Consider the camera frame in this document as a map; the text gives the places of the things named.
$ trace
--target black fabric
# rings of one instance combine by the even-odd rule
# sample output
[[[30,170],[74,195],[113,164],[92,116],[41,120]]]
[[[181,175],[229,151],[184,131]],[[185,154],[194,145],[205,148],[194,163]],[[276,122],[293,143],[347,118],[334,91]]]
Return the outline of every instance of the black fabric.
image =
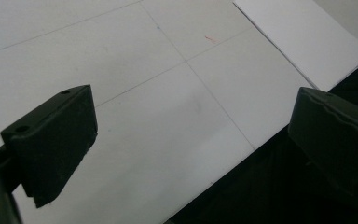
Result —
[[[358,105],[358,69],[330,92]],[[285,127],[171,221],[358,223],[358,200],[333,189]]]

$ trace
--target white strip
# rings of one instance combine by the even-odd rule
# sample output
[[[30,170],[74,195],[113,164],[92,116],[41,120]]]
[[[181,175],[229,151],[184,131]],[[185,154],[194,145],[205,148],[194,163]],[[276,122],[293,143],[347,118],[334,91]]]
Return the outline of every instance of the white strip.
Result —
[[[358,67],[358,39],[310,0],[235,0],[315,88],[329,91]]]

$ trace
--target black cloth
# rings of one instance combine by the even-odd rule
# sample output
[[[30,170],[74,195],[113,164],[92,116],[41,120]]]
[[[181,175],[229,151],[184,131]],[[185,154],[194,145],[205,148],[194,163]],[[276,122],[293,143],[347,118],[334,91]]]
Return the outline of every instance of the black cloth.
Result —
[[[330,92],[358,105],[358,69]],[[329,185],[285,127],[171,221],[358,223],[358,202]]]

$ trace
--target screw hole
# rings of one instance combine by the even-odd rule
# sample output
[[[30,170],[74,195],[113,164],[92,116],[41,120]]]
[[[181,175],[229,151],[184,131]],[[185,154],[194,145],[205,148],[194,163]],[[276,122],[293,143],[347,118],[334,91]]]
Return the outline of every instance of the screw hole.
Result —
[[[16,129],[16,133],[24,133],[26,132],[30,127],[29,126],[21,126]]]

